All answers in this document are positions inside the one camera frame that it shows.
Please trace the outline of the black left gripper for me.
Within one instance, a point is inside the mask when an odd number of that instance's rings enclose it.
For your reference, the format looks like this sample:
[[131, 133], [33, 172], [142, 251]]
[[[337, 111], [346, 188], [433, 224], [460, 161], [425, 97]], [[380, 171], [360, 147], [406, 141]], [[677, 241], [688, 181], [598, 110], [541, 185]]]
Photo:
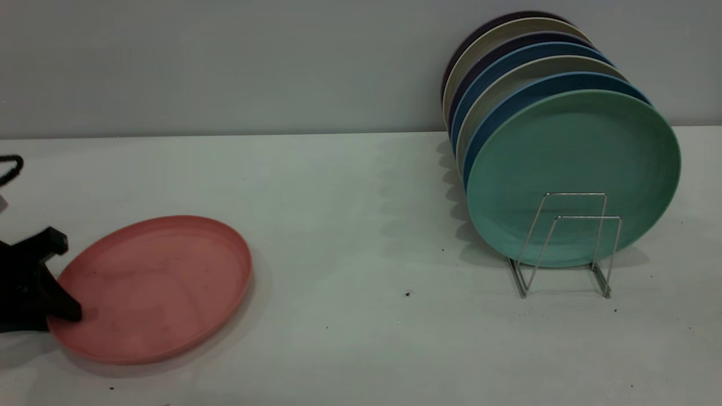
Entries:
[[[69, 250], [67, 236], [56, 228], [46, 228], [34, 241], [13, 245], [2, 242], [1, 332], [48, 332], [46, 314], [38, 306], [39, 265]], [[71, 322], [82, 320], [82, 306], [54, 276], [43, 277], [46, 313]]]

